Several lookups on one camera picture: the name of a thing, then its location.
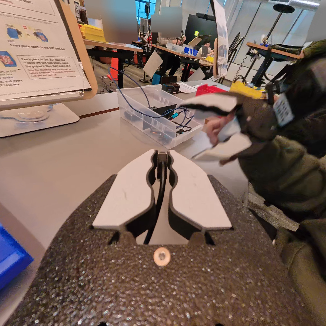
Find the black battery case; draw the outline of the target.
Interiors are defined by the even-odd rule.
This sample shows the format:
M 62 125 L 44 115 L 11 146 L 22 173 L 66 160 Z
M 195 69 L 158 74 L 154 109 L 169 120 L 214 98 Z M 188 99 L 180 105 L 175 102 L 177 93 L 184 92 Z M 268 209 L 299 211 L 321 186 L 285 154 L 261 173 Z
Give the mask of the black battery case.
M 162 84 L 162 91 L 165 91 L 171 95 L 176 95 L 180 93 L 180 85 L 178 83 L 165 83 Z

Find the white tilted panel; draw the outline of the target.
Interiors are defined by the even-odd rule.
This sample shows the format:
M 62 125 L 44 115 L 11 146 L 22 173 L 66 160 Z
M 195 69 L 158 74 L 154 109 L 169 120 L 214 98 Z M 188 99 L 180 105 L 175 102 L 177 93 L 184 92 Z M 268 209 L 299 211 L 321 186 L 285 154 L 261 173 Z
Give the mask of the white tilted panel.
M 160 68 L 162 63 L 163 63 L 163 59 L 160 57 L 157 51 L 153 51 L 153 53 L 146 61 L 143 71 L 145 72 L 145 74 L 149 75 L 150 77 L 153 77 L 153 75 Z

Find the another person's forearm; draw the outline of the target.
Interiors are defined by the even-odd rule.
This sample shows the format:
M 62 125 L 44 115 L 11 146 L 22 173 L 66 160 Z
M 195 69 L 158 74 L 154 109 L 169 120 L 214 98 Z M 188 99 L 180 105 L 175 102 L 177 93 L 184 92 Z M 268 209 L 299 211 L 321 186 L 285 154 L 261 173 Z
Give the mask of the another person's forearm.
M 326 54 L 326 39 L 313 41 L 301 52 L 301 58 L 313 58 L 325 56 Z

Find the red plastic bin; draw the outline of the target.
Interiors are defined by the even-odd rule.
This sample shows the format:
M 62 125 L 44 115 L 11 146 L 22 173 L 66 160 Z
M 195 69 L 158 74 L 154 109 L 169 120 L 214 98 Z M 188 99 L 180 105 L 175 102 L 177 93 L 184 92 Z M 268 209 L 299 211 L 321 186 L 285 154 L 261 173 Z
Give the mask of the red plastic bin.
M 222 89 L 216 85 L 202 84 L 197 87 L 196 96 L 206 95 L 206 94 L 215 94 L 215 93 L 225 93 L 229 90 Z

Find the white board stand base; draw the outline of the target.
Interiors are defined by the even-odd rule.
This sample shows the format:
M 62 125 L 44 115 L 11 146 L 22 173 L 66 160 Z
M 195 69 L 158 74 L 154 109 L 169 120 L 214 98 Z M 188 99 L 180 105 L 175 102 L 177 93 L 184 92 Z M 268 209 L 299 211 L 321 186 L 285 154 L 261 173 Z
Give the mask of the white board stand base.
M 79 116 L 62 103 L 1 111 L 0 137 L 15 136 L 78 121 Z

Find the black wedge-shaped device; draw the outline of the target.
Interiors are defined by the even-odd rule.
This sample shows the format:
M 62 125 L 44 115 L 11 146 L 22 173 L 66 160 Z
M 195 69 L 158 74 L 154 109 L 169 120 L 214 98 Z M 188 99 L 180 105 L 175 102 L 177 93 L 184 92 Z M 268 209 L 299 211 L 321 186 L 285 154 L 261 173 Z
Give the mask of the black wedge-shaped device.
M 176 104 L 172 104 L 172 105 L 167 105 L 164 107 L 149 107 L 149 109 L 151 109 L 153 112 L 156 112 L 157 114 L 159 114 L 160 116 L 165 117 L 166 119 L 171 119 L 172 116 L 174 115 L 174 110 L 176 109 Z

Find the clear plastic box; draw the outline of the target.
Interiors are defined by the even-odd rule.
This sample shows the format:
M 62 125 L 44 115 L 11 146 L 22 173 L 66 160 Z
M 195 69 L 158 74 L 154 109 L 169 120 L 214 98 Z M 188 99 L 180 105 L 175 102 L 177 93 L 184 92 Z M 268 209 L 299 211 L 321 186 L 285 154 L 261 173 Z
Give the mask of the clear plastic box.
M 167 149 L 193 138 L 203 129 L 193 112 L 178 108 L 182 100 L 162 91 L 161 85 L 117 90 L 120 117 Z M 149 107 L 176 104 L 174 115 L 166 119 Z

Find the yellow plastic bin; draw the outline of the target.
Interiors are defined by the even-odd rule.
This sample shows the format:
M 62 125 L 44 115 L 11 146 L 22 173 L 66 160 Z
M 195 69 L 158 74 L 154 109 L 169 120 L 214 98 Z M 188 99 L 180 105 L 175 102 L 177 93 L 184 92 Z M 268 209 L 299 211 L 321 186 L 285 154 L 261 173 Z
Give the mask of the yellow plastic bin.
M 260 99 L 263 96 L 263 92 L 261 90 L 257 90 L 252 87 L 246 86 L 245 83 L 241 81 L 235 81 L 231 84 L 229 92 L 237 93 L 243 96 L 247 96 L 253 99 Z

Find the black floor lamp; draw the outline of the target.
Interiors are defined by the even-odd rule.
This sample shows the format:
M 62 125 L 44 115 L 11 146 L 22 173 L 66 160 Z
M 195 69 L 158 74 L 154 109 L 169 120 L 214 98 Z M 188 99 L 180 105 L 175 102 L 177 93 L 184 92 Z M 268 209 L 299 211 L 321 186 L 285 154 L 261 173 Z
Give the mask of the black floor lamp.
M 287 4 L 284 4 L 284 3 L 276 3 L 276 4 L 273 5 L 273 10 L 278 12 L 278 16 L 277 16 L 275 22 L 273 23 L 271 29 L 269 30 L 267 36 L 263 39 L 263 43 L 267 44 L 267 45 L 271 44 L 268 41 L 269 41 L 270 36 L 271 36 L 273 30 L 275 29 L 277 23 L 279 22 L 281 16 L 283 14 L 291 14 L 291 13 L 293 13 L 295 11 L 295 8 L 293 6 L 291 6 L 291 5 L 287 5 Z

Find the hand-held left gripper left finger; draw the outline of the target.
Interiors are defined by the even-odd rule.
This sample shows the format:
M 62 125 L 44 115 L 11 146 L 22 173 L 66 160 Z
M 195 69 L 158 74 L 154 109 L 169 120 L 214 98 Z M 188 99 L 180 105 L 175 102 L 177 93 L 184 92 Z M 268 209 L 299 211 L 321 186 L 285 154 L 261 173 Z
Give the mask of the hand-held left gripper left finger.
M 136 238 L 153 226 L 157 150 L 150 149 L 124 166 L 94 219 L 95 229 L 128 231 Z

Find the black monitor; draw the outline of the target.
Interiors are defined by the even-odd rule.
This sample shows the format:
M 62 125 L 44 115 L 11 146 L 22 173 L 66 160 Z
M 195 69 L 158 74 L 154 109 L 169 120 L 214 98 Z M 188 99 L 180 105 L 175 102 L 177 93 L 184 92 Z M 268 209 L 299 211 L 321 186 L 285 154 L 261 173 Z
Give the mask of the black monitor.
M 203 41 L 205 39 L 210 39 L 210 47 L 213 48 L 214 41 L 217 38 L 215 22 L 189 14 L 185 28 L 185 44 L 189 44 L 194 38 L 201 35 L 206 35 L 203 37 Z

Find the grey desk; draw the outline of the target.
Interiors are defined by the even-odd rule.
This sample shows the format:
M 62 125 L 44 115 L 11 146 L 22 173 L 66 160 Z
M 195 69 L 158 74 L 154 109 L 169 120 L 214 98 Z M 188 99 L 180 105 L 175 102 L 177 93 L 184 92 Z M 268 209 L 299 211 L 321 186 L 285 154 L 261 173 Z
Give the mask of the grey desk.
M 34 258 L 1 290 L 1 315 L 19 304 L 53 237 L 91 193 L 149 149 L 167 151 L 120 118 L 115 93 L 66 106 L 78 122 L 1 139 L 1 224 Z

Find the person's right hand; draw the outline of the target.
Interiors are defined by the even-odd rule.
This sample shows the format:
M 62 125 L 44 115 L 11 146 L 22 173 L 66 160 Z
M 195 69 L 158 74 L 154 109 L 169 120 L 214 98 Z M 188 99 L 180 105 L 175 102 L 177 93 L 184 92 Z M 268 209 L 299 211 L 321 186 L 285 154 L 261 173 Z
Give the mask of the person's right hand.
M 218 144 L 218 134 L 226 124 L 233 120 L 233 118 L 234 113 L 230 113 L 227 116 L 213 117 L 208 121 L 206 125 L 206 134 L 212 146 Z

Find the person's green jacket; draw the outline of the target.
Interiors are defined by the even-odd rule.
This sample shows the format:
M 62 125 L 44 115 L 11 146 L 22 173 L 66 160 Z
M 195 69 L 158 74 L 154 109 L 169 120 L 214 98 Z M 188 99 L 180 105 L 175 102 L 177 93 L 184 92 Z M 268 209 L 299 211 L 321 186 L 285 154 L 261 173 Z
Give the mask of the person's green jacket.
M 317 325 L 326 325 L 326 220 L 309 219 L 296 231 L 279 228 L 275 248 Z

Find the blue plastic bin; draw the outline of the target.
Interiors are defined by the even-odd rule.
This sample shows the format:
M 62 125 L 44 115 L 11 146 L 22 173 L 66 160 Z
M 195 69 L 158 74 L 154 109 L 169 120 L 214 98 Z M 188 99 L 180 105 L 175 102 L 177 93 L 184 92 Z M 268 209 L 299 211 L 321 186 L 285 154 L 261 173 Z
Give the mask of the blue plastic bin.
M 5 288 L 15 277 L 24 271 L 34 259 L 0 225 L 0 289 Z

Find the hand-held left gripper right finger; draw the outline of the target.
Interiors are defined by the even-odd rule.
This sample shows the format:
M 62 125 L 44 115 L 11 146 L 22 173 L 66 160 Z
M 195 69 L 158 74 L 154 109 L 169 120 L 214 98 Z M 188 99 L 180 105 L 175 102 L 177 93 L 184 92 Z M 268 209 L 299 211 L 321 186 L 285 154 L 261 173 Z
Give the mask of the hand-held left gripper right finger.
M 170 227 L 189 240 L 196 232 L 230 230 L 232 224 L 205 171 L 175 150 L 168 152 Z

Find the person's right forearm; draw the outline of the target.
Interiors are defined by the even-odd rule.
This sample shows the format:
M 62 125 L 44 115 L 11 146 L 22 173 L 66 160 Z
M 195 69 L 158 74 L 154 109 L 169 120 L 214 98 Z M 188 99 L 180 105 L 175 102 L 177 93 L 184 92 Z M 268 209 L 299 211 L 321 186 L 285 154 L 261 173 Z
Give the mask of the person's right forearm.
M 325 218 L 325 59 L 311 63 L 274 108 L 291 121 L 258 153 L 239 157 L 254 190 L 296 222 Z

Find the white paper sheet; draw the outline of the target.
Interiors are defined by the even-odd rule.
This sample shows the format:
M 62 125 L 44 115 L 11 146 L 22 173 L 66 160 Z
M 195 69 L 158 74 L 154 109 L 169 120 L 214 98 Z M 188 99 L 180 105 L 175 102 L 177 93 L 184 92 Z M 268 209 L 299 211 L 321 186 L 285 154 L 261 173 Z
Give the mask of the white paper sheet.
M 189 94 L 189 93 L 197 92 L 197 89 L 199 86 L 201 86 L 201 84 L 193 86 L 193 85 L 186 84 L 184 82 L 179 82 L 178 86 L 179 86 L 179 92 Z

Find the instruction sheet board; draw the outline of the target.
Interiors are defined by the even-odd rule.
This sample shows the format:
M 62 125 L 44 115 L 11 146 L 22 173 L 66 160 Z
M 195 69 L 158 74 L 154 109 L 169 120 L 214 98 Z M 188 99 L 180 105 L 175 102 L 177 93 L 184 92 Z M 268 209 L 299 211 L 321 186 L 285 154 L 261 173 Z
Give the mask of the instruction sheet board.
M 87 100 L 97 82 L 64 1 L 0 1 L 1 111 Z
M 217 38 L 214 41 L 214 66 L 215 78 L 225 77 L 228 68 L 229 42 L 224 7 L 216 0 L 210 0 L 210 5 L 215 18 Z

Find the wooden table black legs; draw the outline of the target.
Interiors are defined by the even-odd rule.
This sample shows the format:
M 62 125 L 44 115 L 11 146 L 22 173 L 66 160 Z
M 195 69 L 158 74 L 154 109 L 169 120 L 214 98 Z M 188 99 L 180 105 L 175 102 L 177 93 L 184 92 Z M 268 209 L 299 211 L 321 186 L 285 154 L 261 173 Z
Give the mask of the wooden table black legs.
M 92 48 L 86 49 L 92 58 L 117 58 L 118 70 L 120 71 L 123 70 L 126 59 L 133 59 L 134 52 L 143 52 L 143 49 L 131 44 L 99 42 L 88 39 L 83 39 L 83 41 L 86 46 L 92 46 Z
M 250 42 L 247 43 L 247 46 L 250 50 L 256 50 L 258 55 L 264 57 L 263 62 L 251 80 L 251 83 L 256 87 L 261 87 L 264 83 L 263 77 L 273 61 L 292 62 L 300 59 L 300 55 L 277 50 L 272 48 L 272 46 L 265 47 Z
M 163 63 L 160 66 L 161 74 L 164 76 L 167 72 L 167 63 L 169 57 L 177 57 L 181 60 L 181 63 L 185 64 L 185 67 L 182 72 L 181 81 L 186 82 L 188 80 L 190 69 L 194 65 L 199 65 L 202 67 L 212 67 L 213 63 L 207 61 L 204 58 L 199 58 L 193 55 L 185 54 L 185 53 L 178 53 L 176 51 L 167 49 L 166 47 L 153 44 L 152 49 L 158 52 L 158 55 L 163 56 Z

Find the orange traffic cone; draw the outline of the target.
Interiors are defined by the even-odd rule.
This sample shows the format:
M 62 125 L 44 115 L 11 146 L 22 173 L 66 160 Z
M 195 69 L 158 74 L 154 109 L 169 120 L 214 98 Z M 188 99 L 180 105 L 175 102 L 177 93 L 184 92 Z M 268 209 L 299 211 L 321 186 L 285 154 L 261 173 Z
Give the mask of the orange traffic cone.
M 119 59 L 112 58 L 110 66 L 110 74 L 108 75 L 112 80 L 118 81 Z

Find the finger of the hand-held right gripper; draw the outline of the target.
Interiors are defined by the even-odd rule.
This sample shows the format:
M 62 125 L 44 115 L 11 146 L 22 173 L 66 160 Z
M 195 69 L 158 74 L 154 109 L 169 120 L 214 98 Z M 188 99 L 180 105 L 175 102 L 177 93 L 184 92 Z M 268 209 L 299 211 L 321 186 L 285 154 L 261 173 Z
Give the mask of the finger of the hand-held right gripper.
M 236 133 L 227 141 L 219 142 L 212 148 L 205 149 L 192 157 L 197 161 L 225 161 L 250 148 L 250 138 L 242 133 Z
M 184 100 L 178 108 L 190 110 L 195 119 L 226 117 L 233 120 L 244 101 L 245 96 L 238 93 L 209 93 Z

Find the stack of yellow bins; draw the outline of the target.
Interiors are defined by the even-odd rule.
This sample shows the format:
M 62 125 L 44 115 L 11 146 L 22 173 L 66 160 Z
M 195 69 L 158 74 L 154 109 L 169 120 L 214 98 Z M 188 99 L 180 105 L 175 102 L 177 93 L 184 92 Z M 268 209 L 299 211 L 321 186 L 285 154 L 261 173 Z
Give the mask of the stack of yellow bins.
M 106 43 L 103 29 L 92 25 L 81 24 L 81 23 L 78 23 L 78 26 L 83 39 Z

